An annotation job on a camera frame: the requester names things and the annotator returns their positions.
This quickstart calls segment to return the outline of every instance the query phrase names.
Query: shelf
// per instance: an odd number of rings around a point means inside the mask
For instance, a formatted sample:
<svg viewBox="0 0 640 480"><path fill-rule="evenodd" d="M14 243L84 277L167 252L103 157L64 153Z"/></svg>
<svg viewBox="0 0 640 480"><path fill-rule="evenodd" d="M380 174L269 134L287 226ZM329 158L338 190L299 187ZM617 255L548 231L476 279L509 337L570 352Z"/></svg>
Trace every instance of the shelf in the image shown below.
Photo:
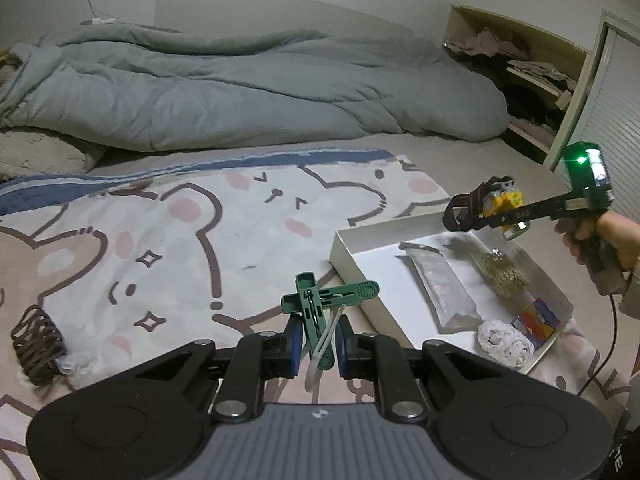
<svg viewBox="0 0 640 480"><path fill-rule="evenodd" d="M515 124L509 124L508 129L510 129L512 132L514 132L515 134L518 134L519 136L521 136L523 139L528 140L531 144L533 144L537 149L542 150L545 153L549 153L549 150L551 149L549 146L547 146L546 144L543 144L542 142L540 142L539 140L537 140L535 137L530 136L527 132L525 132L522 128L517 127Z"/></svg>
<svg viewBox="0 0 640 480"><path fill-rule="evenodd" d="M538 88L542 88L543 90L549 92L551 95L555 96L555 97L560 97L562 95L562 90L556 88L555 86L553 86L551 83L547 83L543 80L540 80L534 76L531 76L529 74L525 74L524 72L520 72L519 70L517 70L516 68L512 67L512 66L508 66L507 67L507 72L518 76L521 79L524 79L524 81L528 81L531 84L537 86Z"/></svg>

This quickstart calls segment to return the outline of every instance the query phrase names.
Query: rumpled duvet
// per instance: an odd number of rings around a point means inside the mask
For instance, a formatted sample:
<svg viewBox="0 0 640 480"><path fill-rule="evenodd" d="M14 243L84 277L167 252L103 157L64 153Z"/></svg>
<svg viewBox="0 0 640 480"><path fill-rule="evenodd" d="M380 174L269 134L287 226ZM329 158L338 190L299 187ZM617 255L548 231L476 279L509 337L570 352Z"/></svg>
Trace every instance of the rumpled duvet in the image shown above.
<svg viewBox="0 0 640 480"><path fill-rule="evenodd" d="M436 132L480 141L502 93L417 38L212 38L110 23L18 44L0 126L153 152Z"/></svg>

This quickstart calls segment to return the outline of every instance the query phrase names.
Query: green clothespin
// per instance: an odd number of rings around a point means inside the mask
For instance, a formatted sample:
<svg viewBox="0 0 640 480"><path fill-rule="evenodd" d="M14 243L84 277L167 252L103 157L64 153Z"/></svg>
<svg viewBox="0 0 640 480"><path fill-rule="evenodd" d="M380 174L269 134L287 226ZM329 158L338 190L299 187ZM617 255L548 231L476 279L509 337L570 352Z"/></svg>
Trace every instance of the green clothespin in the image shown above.
<svg viewBox="0 0 640 480"><path fill-rule="evenodd" d="M359 305L364 300L375 298L380 292L380 286L376 282L361 282L318 289L316 277L312 272L302 272L297 275L296 288L298 293L283 296L280 300L280 306L284 314L302 314L306 340L311 346L309 358L311 358L311 354L326 328L323 309L340 305ZM318 367L321 370L330 370L334 363L334 351L329 345L324 351Z"/></svg>

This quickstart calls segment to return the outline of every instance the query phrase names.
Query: human hand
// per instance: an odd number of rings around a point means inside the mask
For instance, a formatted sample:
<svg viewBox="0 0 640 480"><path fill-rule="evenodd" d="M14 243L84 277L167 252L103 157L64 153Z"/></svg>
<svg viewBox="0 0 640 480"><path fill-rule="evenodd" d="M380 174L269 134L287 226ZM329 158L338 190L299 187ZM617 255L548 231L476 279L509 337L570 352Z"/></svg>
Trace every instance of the human hand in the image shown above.
<svg viewBox="0 0 640 480"><path fill-rule="evenodd" d="M559 224L556 232L562 233ZM587 218L582 221L573 234L565 234L562 241L569 248L577 262L585 264L580 252L579 240L586 240L594 232L609 242L618 253L618 260L623 270L631 270L636 266L640 255L640 224L613 211L607 211L598 219Z"/></svg>

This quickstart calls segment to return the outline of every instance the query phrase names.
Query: brown cord bundle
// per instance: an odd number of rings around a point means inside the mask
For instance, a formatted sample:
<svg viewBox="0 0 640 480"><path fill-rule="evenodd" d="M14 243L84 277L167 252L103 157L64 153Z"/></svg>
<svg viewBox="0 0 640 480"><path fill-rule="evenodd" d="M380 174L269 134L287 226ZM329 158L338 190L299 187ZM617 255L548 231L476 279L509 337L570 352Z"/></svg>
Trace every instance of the brown cord bundle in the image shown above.
<svg viewBox="0 0 640 480"><path fill-rule="evenodd" d="M60 371L55 359L66 354L58 327L37 305L31 305L11 330L14 350L25 375L36 386L46 386Z"/></svg>

